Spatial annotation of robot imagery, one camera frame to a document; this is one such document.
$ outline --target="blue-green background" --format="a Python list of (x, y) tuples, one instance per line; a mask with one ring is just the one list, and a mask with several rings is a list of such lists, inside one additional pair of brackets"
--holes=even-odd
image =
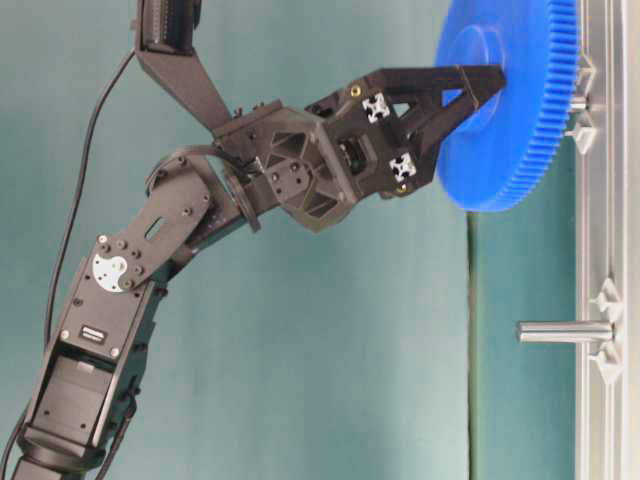
[(575, 318), (574, 158), (565, 140), (524, 202), (470, 219), (474, 480), (574, 478), (574, 347), (515, 338), (518, 321)]
[[(231, 108), (304, 106), (383, 65), (432, 62), (445, 0), (207, 0), (196, 45)], [(0, 438), (39, 367), (46, 289), (86, 121), (134, 2), (0, 6)], [(66, 286), (151, 167), (207, 133), (133, 65), (104, 109)], [(157, 316), (111, 478), (468, 477), (466, 222), (438, 186), (320, 236), (285, 214), (202, 254)]]

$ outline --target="wire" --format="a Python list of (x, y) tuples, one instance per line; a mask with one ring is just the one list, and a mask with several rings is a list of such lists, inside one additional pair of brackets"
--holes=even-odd
[(76, 181), (76, 191), (73, 195), (73, 201), (71, 203), (71, 210), (69, 211), (69, 216), (67, 218), (67, 225), (64, 230), (64, 235), (62, 237), (62, 242), (60, 244), (60, 250), (58, 251), (58, 258), (56, 259), (55, 267), (53, 269), (53, 275), (51, 277), (51, 283), (49, 284), (49, 296), (47, 299), (47, 313), (44, 321), (44, 348), (47, 349), (49, 345), (49, 341), (51, 339), (51, 324), (53, 323), (53, 306), (56, 299), (56, 291), (58, 290), (58, 282), (60, 281), (60, 273), (62, 271), (62, 264), (64, 263), (64, 258), (67, 254), (67, 248), (69, 247), (69, 238), (71, 237), (71, 231), (73, 230), (73, 226), (76, 221), (76, 216), (78, 214), (78, 207), (80, 206), (80, 199), (82, 198), (82, 192), (84, 190), (84, 181), (87, 175), (87, 166), (89, 165), (89, 152), (91, 150), (91, 141), (93, 139), (93, 132), (96, 128), (96, 122), (98, 121), (98, 116), (100, 115), (100, 111), (104, 105), (104, 102), (107, 100), (107, 97), (115, 87), (116, 83), (122, 76), (122, 73), (129, 65), (131, 59), (135, 56), (135, 50), (132, 49), (127, 55), (122, 59), (118, 69), (116, 70), (115, 75), (111, 78), (107, 86), (102, 91), (102, 94), (98, 98), (98, 102), (93, 109), (93, 113), (91, 114), (91, 119), (89, 120), (89, 125), (87, 127), (87, 133), (84, 138), (84, 146), (82, 148), (82, 160), (80, 162), (80, 171), (78, 172), (78, 180)]
[(9, 463), (9, 457), (11, 456), (11, 450), (13, 450), (13, 446), (18, 439), (18, 434), (20, 433), (20, 427), (22, 427), (22, 423), (24, 422), (25, 417), (27, 416), (27, 409), (25, 408), (18, 419), (18, 423), (13, 427), (13, 431), (9, 436), (9, 441), (7, 442), (6, 447), (4, 448), (4, 452), (2, 453), (2, 467), (0, 468), (0, 478), (2, 480), (5, 479), (7, 474), (7, 464)]
[(95, 480), (104, 480), (107, 476), (107, 472), (109, 468), (111, 468), (111, 463), (113, 463), (113, 459), (116, 457), (118, 450), (120, 449), (120, 445), (122, 445), (122, 441), (124, 440), (124, 436), (127, 433), (127, 429), (131, 424), (131, 420), (136, 414), (138, 410), (138, 404), (136, 403), (136, 395), (139, 393), (139, 390), (130, 391), (128, 393), (129, 396), (129, 406), (124, 413), (124, 417), (122, 419), (122, 423), (118, 428), (118, 432), (116, 433), (113, 442), (111, 442), (111, 448), (109, 449), (109, 453), (107, 454), (107, 458), (105, 458), (98, 475), (96, 475)]
[[(58, 290), (58, 283), (60, 281), (60, 273), (62, 272), (62, 265), (64, 264), (64, 259), (67, 255), (67, 249), (69, 247), (69, 239), (71, 238), (71, 232), (73, 231), (73, 226), (75, 225), (76, 217), (78, 215), (78, 208), (80, 207), (80, 200), (82, 198), (82, 192), (84, 191), (84, 183), (87, 176), (87, 167), (89, 165), (89, 152), (91, 151), (91, 141), (93, 140), (93, 133), (96, 128), (96, 123), (98, 121), (98, 117), (100, 116), (100, 112), (102, 111), (102, 107), (107, 100), (107, 97), (115, 87), (118, 80), (124, 73), (127, 65), (135, 56), (135, 49), (131, 49), (127, 55), (122, 59), (116, 73), (113, 75), (109, 83), (107, 83), (106, 87), (98, 97), (98, 101), (93, 109), (91, 114), (91, 118), (89, 119), (89, 125), (87, 126), (87, 131), (85, 133), (84, 145), (82, 147), (82, 158), (80, 161), (80, 171), (78, 172), (78, 179), (76, 181), (76, 190), (73, 195), (73, 200), (71, 202), (71, 209), (69, 211), (69, 216), (67, 217), (67, 224), (65, 226), (64, 235), (62, 237), (62, 242), (60, 244), (60, 249), (58, 251), (58, 257), (56, 258), (56, 263), (53, 269), (53, 275), (51, 276), (51, 282), (49, 284), (49, 295), (47, 298), (47, 311), (44, 319), (44, 350), (46, 352), (47, 347), (49, 346), (49, 342), (51, 341), (51, 325), (53, 323), (53, 307), (55, 304), (56, 292)], [(9, 457), (11, 456), (11, 450), (18, 439), (18, 435), (20, 433), (20, 428), (25, 421), (27, 415), (27, 408), (25, 408), (24, 412), (20, 416), (18, 423), (14, 427), (11, 435), (9, 436), (9, 440), (5, 445), (4, 451), (2, 453), (2, 460), (0, 461), (0, 480), (5, 480), (6, 472), (7, 472), (7, 464), (9, 463)]]

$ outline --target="metal rod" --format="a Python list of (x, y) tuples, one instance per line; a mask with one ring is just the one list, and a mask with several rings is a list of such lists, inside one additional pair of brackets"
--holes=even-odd
[(571, 99), (571, 113), (582, 113), (589, 109), (589, 99), (584, 95), (575, 95)]
[(592, 343), (613, 340), (609, 322), (521, 322), (516, 338), (522, 343)]

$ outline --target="black robotic arm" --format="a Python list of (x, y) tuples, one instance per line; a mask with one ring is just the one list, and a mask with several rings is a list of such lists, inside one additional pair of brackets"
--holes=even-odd
[[(245, 223), (258, 231), (278, 206), (318, 232), (374, 193), (410, 195), (433, 180), (446, 136), (505, 85), (499, 66), (383, 69), (304, 110), (275, 101), (232, 118), (191, 45), (199, 15), (195, 0), (139, 0), (135, 51), (215, 141), (163, 159), (133, 222), (98, 236), (82, 261), (20, 427), (14, 480), (81, 479), (101, 465), (104, 476), (137, 408), (154, 313), (197, 253)], [(445, 105), (448, 90), (459, 95)], [(222, 160), (224, 183), (207, 156)]]

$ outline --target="screw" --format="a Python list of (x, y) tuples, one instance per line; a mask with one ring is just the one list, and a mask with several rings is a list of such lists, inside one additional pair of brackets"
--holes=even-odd
[(353, 87), (351, 87), (352, 97), (357, 98), (360, 95), (362, 95), (362, 87), (360, 87), (360, 85), (354, 85)]

